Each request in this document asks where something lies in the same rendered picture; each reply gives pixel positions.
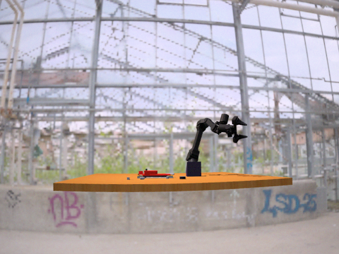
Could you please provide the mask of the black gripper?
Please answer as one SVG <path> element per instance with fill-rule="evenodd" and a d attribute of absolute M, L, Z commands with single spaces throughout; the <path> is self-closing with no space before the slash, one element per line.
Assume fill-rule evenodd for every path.
<path fill-rule="evenodd" d="M 243 121 L 241 121 L 241 120 L 238 118 L 238 116 L 234 116 L 234 117 L 232 118 L 232 124 L 233 124 L 233 125 L 228 124 L 228 125 L 225 126 L 225 132 L 226 132 L 226 127 L 232 126 L 231 131 L 232 131 L 232 134 L 234 134 L 234 137 L 233 137 L 233 142 L 234 142 L 234 143 L 237 143 L 237 141 L 238 141 L 239 139 L 242 139 L 242 138 L 246 138 L 246 137 L 247 137 L 247 136 L 244 136 L 244 135 L 240 135 L 240 134 L 238 135 L 238 134 L 237 134 L 237 131 L 236 131 L 236 125 L 247 125 L 246 123 L 244 123 Z"/>

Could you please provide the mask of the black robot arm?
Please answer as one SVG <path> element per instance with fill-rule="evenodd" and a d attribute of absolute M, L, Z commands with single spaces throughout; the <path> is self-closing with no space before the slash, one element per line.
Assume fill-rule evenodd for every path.
<path fill-rule="evenodd" d="M 222 113 L 220 121 L 216 121 L 213 123 L 209 118 L 201 119 L 197 122 L 197 133 L 195 136 L 194 144 L 193 147 L 189 150 L 186 161 L 188 162 L 193 162 L 193 161 L 198 161 L 199 160 L 199 154 L 200 151 L 198 150 L 200 141 L 202 138 L 203 132 L 210 126 L 210 130 L 216 134 L 220 134 L 222 132 L 227 133 L 227 137 L 233 137 L 232 136 L 232 126 L 226 127 L 226 132 L 225 132 L 225 126 L 228 122 L 229 115 Z M 218 126 L 217 126 L 218 125 Z"/>

